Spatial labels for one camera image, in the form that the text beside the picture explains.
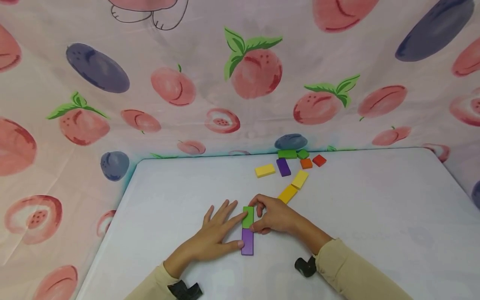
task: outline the small cube block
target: small cube block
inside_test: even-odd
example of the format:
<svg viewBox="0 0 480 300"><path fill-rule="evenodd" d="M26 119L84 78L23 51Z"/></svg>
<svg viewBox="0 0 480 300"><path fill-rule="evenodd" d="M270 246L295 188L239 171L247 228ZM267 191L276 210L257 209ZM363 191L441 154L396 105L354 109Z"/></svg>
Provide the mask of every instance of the small cube block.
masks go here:
<svg viewBox="0 0 480 300"><path fill-rule="evenodd" d="M267 175L272 175L275 173L275 168L273 167L273 164L268 164L265 166L261 166L258 168L255 168L255 173L257 174L257 178L267 176Z"/></svg>
<svg viewBox="0 0 480 300"><path fill-rule="evenodd" d="M321 156L320 154L315 156L315 158L313 159L313 163L316 164L319 167L321 167L326 162L327 162L327 160L323 156Z"/></svg>
<svg viewBox="0 0 480 300"><path fill-rule="evenodd" d="M301 168L304 170L311 169L313 167L312 160L310 160L309 158L301 159L300 164L301 164Z"/></svg>
<svg viewBox="0 0 480 300"><path fill-rule="evenodd" d="M253 206L244 206L244 212L248 212L248 215L243 218L241 222L242 228L250 228L250 225L253 224Z"/></svg>
<svg viewBox="0 0 480 300"><path fill-rule="evenodd" d="M297 151L296 150L279 150L278 158L295 159L297 158Z"/></svg>
<svg viewBox="0 0 480 300"><path fill-rule="evenodd" d="M300 159L306 159L307 157L310 156L310 153L308 153L307 150L305 150L305 149L301 149L301 150L297 153L297 156L298 156Z"/></svg>
<svg viewBox="0 0 480 300"><path fill-rule="evenodd" d="M307 180L307 177L308 177L308 173L300 170L295 176L295 179L292 181L292 185L300 190L305 180Z"/></svg>
<svg viewBox="0 0 480 300"><path fill-rule="evenodd" d="M278 198L282 200L283 203L288 204L288 202L293 198L293 196L295 196L296 193L297 189L290 184L283 190Z"/></svg>
<svg viewBox="0 0 480 300"><path fill-rule="evenodd" d="M250 229L242 228L241 240L243 241L242 255L253 255L253 232Z"/></svg>
<svg viewBox="0 0 480 300"><path fill-rule="evenodd" d="M288 167L287 160L284 158L279 158L276 160L276 165L278 166L278 170L280 171L280 174L282 177L285 176L290 176L292 175L292 172L290 171L290 168Z"/></svg>

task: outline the right hand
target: right hand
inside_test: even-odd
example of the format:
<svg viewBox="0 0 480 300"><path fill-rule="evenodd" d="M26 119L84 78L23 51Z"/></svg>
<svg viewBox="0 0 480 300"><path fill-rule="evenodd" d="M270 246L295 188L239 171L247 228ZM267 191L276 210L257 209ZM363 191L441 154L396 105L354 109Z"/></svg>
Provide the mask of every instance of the right hand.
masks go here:
<svg viewBox="0 0 480 300"><path fill-rule="evenodd" d="M295 225L303 217L280 199L268 197L262 194L256 195L248 206L257 205L257 216L262 217L263 209L267 212L263 217L250 226L250 230L261 234L267 234L272 229L275 231L292 234Z"/></svg>

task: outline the blue plum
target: blue plum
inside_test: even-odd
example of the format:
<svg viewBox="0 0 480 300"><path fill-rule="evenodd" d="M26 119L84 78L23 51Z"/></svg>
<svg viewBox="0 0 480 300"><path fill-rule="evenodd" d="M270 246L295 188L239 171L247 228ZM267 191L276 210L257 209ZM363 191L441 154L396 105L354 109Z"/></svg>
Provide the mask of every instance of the blue plum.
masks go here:
<svg viewBox="0 0 480 300"><path fill-rule="evenodd" d="M300 133L285 134L275 141L275 148L280 150L297 150L307 145L308 141Z"/></svg>
<svg viewBox="0 0 480 300"><path fill-rule="evenodd" d="M419 61L442 50L473 14L473 0L440 0L413 27L395 53L401 61Z"/></svg>
<svg viewBox="0 0 480 300"><path fill-rule="evenodd" d="M111 93L130 88L127 73L113 59L92 47L75 43L67 48L67 60L85 80Z"/></svg>
<svg viewBox="0 0 480 300"><path fill-rule="evenodd" d="M119 181L125 176L130 160L122 151L106 152L100 159L103 175L108 180Z"/></svg>

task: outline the cartoon drawing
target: cartoon drawing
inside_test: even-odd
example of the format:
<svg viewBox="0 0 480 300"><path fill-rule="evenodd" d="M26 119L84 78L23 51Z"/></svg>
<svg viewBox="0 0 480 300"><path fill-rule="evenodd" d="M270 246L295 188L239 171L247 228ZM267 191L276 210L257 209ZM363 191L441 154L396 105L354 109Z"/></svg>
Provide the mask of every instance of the cartoon drawing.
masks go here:
<svg viewBox="0 0 480 300"><path fill-rule="evenodd" d="M11 233L22 234L24 244L38 244L57 232L62 213L62 205L57 198L35 195L12 204L5 213L4 224Z"/></svg>
<svg viewBox="0 0 480 300"><path fill-rule="evenodd" d="M357 84L360 74L349 77L336 87L329 83L305 85L306 93L293 108L295 121L305 125L322 124L331 120L343 107L352 101L348 92Z"/></svg>
<svg viewBox="0 0 480 300"><path fill-rule="evenodd" d="M275 141L275 148L280 150L300 149L307 145L308 141L300 133L285 134Z"/></svg>
<svg viewBox="0 0 480 300"><path fill-rule="evenodd" d="M98 223L96 224L96 236L99 238L105 236L116 212L116 210L110 210L100 217Z"/></svg>
<svg viewBox="0 0 480 300"><path fill-rule="evenodd" d="M401 61L423 60L448 45L473 14L473 0L440 0L400 43L395 57Z"/></svg>
<svg viewBox="0 0 480 300"><path fill-rule="evenodd" d="M313 20L320 30L342 32L363 20L379 0L313 0Z"/></svg>
<svg viewBox="0 0 480 300"><path fill-rule="evenodd" d="M216 133L232 133L240 128L240 120L228 109L213 108L207 112L205 126Z"/></svg>
<svg viewBox="0 0 480 300"><path fill-rule="evenodd" d="M196 89L193 82L184 73L170 68L155 70L150 76L153 89L168 103L185 106L195 100Z"/></svg>
<svg viewBox="0 0 480 300"><path fill-rule="evenodd" d="M460 53L453 64L452 73L457 77L463 77L478 70L480 70L480 37Z"/></svg>
<svg viewBox="0 0 480 300"><path fill-rule="evenodd" d="M162 127L154 117L143 111L136 109L126 109L120 112L122 119L133 128L140 130L143 134L145 132L159 132Z"/></svg>
<svg viewBox="0 0 480 300"><path fill-rule="evenodd" d="M124 93L130 88L127 73L113 59L92 47L75 43L66 51L68 63L85 80L110 93Z"/></svg>
<svg viewBox="0 0 480 300"><path fill-rule="evenodd" d="M231 78L235 92L244 99L273 92L282 79L282 62L270 48L283 38L257 36L245 41L226 27L225 38L232 50L224 68L225 81Z"/></svg>
<svg viewBox="0 0 480 300"><path fill-rule="evenodd" d="M87 105L87 101L78 92L74 92L70 99L72 103L65 103L57 107L48 120L58 117L61 133L72 143L87 146L105 136L110 131L110 125L105 121L107 115L98 109Z"/></svg>
<svg viewBox="0 0 480 300"><path fill-rule="evenodd" d="M360 103L358 114L363 118L375 118L387 114L399 107L407 96L407 89L403 85L382 87L368 95Z"/></svg>
<svg viewBox="0 0 480 300"><path fill-rule="evenodd" d="M188 0L109 0L112 16L122 23L136 23L152 18L160 30L172 30L183 19Z"/></svg>
<svg viewBox="0 0 480 300"><path fill-rule="evenodd" d="M480 89L455 98L450 104L450 113L465 124L480 126Z"/></svg>
<svg viewBox="0 0 480 300"><path fill-rule="evenodd" d="M22 50L15 38L0 25L0 73L14 68L22 60Z"/></svg>
<svg viewBox="0 0 480 300"><path fill-rule="evenodd" d="M444 163L450 156L449 146L438 145L438 144L423 144L422 147L432 151L442 163Z"/></svg>
<svg viewBox="0 0 480 300"><path fill-rule="evenodd" d="M408 137L412 128L403 126L395 128L392 126L392 129L382 131L372 141L372 144L375 146L390 146L393 143L396 143L404 138Z"/></svg>
<svg viewBox="0 0 480 300"><path fill-rule="evenodd" d="M188 140L185 142L179 141L177 144L177 148L180 151L190 155L200 155L205 153L205 150L206 150L204 144L202 144L199 141L191 141L191 140Z"/></svg>
<svg viewBox="0 0 480 300"><path fill-rule="evenodd" d="M69 300L78 283L77 269L64 265L47 274L36 288L33 300Z"/></svg>
<svg viewBox="0 0 480 300"><path fill-rule="evenodd" d="M0 117L0 176L25 170L35 160L33 136L12 120Z"/></svg>
<svg viewBox="0 0 480 300"><path fill-rule="evenodd" d="M100 159L103 175L110 181L119 181L127 174L130 159L122 151L106 152Z"/></svg>

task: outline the green leaf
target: green leaf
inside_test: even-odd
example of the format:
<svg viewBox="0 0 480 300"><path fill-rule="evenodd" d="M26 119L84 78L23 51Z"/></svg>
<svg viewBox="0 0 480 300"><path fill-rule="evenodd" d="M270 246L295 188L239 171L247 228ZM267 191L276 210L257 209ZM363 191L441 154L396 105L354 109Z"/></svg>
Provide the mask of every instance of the green leaf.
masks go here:
<svg viewBox="0 0 480 300"><path fill-rule="evenodd" d="M51 114L49 114L49 115L47 116L47 119L48 119L48 120L52 120L52 119L61 117L61 116L63 116L64 114L66 114L67 112L69 112L70 110L76 109L76 108L79 108L79 107L76 106L76 105L73 104L73 103L65 103L65 104L62 104L62 105L60 105L59 107L57 107Z"/></svg>
<svg viewBox="0 0 480 300"><path fill-rule="evenodd" d="M282 36L277 36L277 37L263 37L263 36L258 36L254 38L249 38L245 42L245 53L248 51L256 50L256 49L268 49L276 44L280 43L283 40Z"/></svg>
<svg viewBox="0 0 480 300"><path fill-rule="evenodd" d="M82 108L82 107L85 107L87 105L87 100L85 100L85 98L82 97L82 95L80 95L79 92L74 92L71 96L70 96L70 99L72 100L72 102Z"/></svg>
<svg viewBox="0 0 480 300"><path fill-rule="evenodd" d="M97 114L99 114L100 116L106 118L106 119L110 119L106 114L104 114L103 112L101 112L100 110L96 109L96 108L93 108L91 106L84 106L82 107L83 109L86 109L86 110L91 110L91 111L94 111L96 112Z"/></svg>
<svg viewBox="0 0 480 300"><path fill-rule="evenodd" d="M245 54L245 41L240 34L225 27L225 38L227 44L233 52L237 54Z"/></svg>
<svg viewBox="0 0 480 300"><path fill-rule="evenodd" d="M333 84L329 84L326 82L319 83L319 84L311 84L311 85L304 85L307 90L311 90L314 92L329 92L332 94L336 94L335 86Z"/></svg>
<svg viewBox="0 0 480 300"><path fill-rule="evenodd" d="M243 59L243 55L239 55L237 53L232 53L230 55L223 69L223 75L225 77L225 81L227 81L232 76L233 70L235 70L235 67L238 65L238 63L241 62L242 59Z"/></svg>
<svg viewBox="0 0 480 300"><path fill-rule="evenodd" d="M357 74L355 76L349 77L345 79L344 81L340 82L338 86L336 87L336 93L346 93L349 90L351 90L355 85L357 84L357 80L359 79L360 74Z"/></svg>

